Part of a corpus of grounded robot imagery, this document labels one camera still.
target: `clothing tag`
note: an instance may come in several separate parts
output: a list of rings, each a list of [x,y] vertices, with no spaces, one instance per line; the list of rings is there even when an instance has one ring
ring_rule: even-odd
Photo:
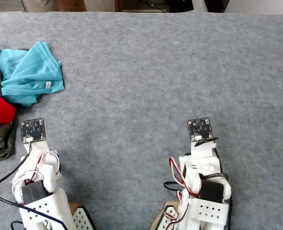
[[[46,89],[50,89],[50,88],[51,88],[51,84],[52,84],[51,81],[46,81],[46,82],[45,82],[45,88],[46,88]]]

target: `pile of clothes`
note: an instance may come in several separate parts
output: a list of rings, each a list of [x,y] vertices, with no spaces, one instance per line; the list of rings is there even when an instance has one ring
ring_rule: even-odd
[[[60,67],[45,42],[29,50],[0,50],[0,160],[14,152],[16,108],[64,89]]]

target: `teal cloth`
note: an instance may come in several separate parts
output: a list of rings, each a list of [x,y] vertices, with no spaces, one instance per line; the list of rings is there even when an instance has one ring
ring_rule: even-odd
[[[60,70],[46,42],[37,42],[29,51],[0,50],[1,91],[10,103],[31,106],[44,93],[65,89]]]

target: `black wire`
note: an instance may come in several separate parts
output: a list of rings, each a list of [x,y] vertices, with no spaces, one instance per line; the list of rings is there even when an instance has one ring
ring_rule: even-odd
[[[216,149],[216,148],[214,148],[214,151],[215,151],[215,154],[216,154],[216,156],[217,156],[217,158],[218,158],[218,160],[219,160],[219,164],[220,164],[220,171],[221,171],[221,173],[223,173],[222,163],[221,163],[221,160],[220,160],[220,156],[219,156],[219,154],[218,154],[218,151],[217,151],[217,149]]]
[[[169,184],[178,184],[178,183],[175,182],[175,181],[166,181],[164,183],[164,187],[167,188],[168,190],[175,191],[175,192],[178,191],[178,190],[181,190],[181,189],[176,189],[176,188],[169,187],[168,186]]]
[[[5,181],[8,177],[10,177],[11,175],[13,175],[19,168],[20,166],[26,161],[26,159],[29,157],[29,155],[31,154],[32,151],[32,143],[29,142],[29,151],[28,154],[25,156],[25,158],[17,165],[16,168],[14,168],[9,174],[7,174],[6,176],[4,176],[3,178],[0,179],[0,184]]]
[[[26,8],[25,8],[25,6],[24,6],[23,0],[20,0],[20,1],[21,1],[21,4],[22,4],[22,6],[23,6],[24,11],[26,12]]]
[[[186,208],[186,210],[185,210],[185,212],[184,212],[184,215],[183,215],[179,220],[177,220],[177,221],[175,221],[175,222],[171,222],[171,223],[169,223],[169,224],[167,225],[167,227],[166,227],[167,230],[168,230],[168,228],[169,228],[169,225],[180,223],[180,222],[184,219],[184,217],[185,217],[185,215],[186,215],[186,213],[187,213],[187,210],[188,210],[188,206],[189,206],[189,204],[187,204],[187,208]]]
[[[231,230],[232,209],[233,209],[233,196],[231,195],[230,200],[229,200],[227,230]]]
[[[142,2],[144,4],[146,4],[148,7],[151,7],[153,9],[157,9],[157,10],[160,10],[160,11],[163,11],[164,13],[168,13],[168,11],[162,9],[162,8],[159,8],[156,6],[156,4],[152,4],[152,3],[149,3],[147,0],[144,1],[144,0],[138,0],[139,2]]]
[[[228,180],[228,175],[226,173],[213,173],[213,174],[209,174],[209,175],[200,175],[201,179],[210,179],[210,178],[215,178],[215,177],[224,177],[226,178],[226,180]]]
[[[210,139],[205,139],[205,140],[199,140],[199,141],[196,142],[196,144],[194,146],[197,147],[197,146],[200,146],[204,143],[207,143],[207,142],[210,142],[210,141],[213,141],[213,140],[218,140],[218,138],[210,138]]]
[[[18,221],[18,220],[14,220],[11,222],[11,230],[15,230],[15,228],[13,227],[13,224],[22,224],[23,225],[23,222],[22,221]]]
[[[23,205],[14,203],[14,202],[12,202],[12,201],[10,201],[10,200],[4,199],[3,197],[0,197],[0,201],[3,202],[3,203],[5,203],[5,204],[8,204],[8,205],[11,205],[11,206],[14,206],[14,207],[18,207],[18,208],[22,208],[22,209],[25,209],[25,210],[27,210],[27,211],[33,212],[33,213],[35,213],[35,214],[38,214],[38,215],[40,215],[40,216],[42,216],[42,217],[48,218],[48,219],[50,219],[50,220],[53,220],[53,221],[55,221],[55,222],[61,224],[61,225],[63,226],[64,230],[68,230],[68,228],[66,227],[66,225],[65,225],[64,222],[62,222],[61,220],[56,219],[56,218],[54,218],[54,217],[52,217],[52,216],[49,216],[49,215],[47,215],[47,214],[45,214],[45,213],[38,212],[38,211],[35,210],[35,209],[32,209],[32,208],[29,208],[29,207],[26,207],[26,206],[23,206]]]

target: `gray table surface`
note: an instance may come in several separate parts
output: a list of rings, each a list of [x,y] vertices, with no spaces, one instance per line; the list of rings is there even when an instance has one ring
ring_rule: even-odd
[[[283,16],[0,13],[0,49],[47,41],[66,89],[19,119],[45,118],[60,186],[98,229],[145,230],[174,193],[168,157],[186,120],[209,116],[234,195],[234,230],[283,230]],[[0,161],[0,177],[26,153]],[[0,195],[13,199],[11,181]],[[19,219],[0,203],[0,230]]]

